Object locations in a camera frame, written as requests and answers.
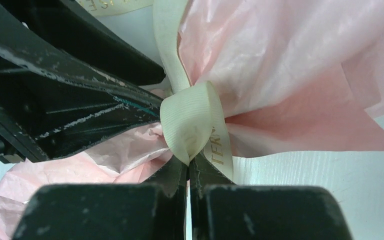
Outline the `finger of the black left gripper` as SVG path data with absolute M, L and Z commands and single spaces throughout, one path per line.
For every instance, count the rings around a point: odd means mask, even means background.
M 1 162 L 73 156 L 158 122 L 161 103 L 144 85 L 52 46 L 0 4 Z
M 138 86 L 159 84 L 166 74 L 74 0 L 1 0 L 14 17 L 53 47 Z

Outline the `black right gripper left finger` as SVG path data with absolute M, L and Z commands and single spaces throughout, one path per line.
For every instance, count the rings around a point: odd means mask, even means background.
M 31 198 L 15 240 L 182 240 L 186 165 L 171 158 L 139 184 L 55 184 Z

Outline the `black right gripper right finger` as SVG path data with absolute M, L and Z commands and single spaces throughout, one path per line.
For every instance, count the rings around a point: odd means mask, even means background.
M 316 186 L 237 185 L 201 154 L 189 165 L 195 240 L 350 240 L 341 208 Z

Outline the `cream printed ribbon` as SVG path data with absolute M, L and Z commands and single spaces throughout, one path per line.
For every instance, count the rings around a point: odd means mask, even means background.
M 178 55 L 178 29 L 185 0 L 156 0 L 153 28 L 172 94 L 160 109 L 160 123 L 129 130 L 70 160 L 93 183 L 141 183 L 170 157 L 181 166 L 203 157 L 233 178 L 231 144 L 220 97 L 209 81 L 191 83 Z

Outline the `pink paper flower bouquet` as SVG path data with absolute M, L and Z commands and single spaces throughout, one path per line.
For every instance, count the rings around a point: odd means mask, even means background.
M 384 151 L 384 0 L 158 0 L 154 34 L 173 95 L 211 82 L 237 157 Z M 16 164 L 0 181 L 0 240 L 46 184 L 140 183 L 174 157 L 188 121 L 135 127 L 74 156 Z

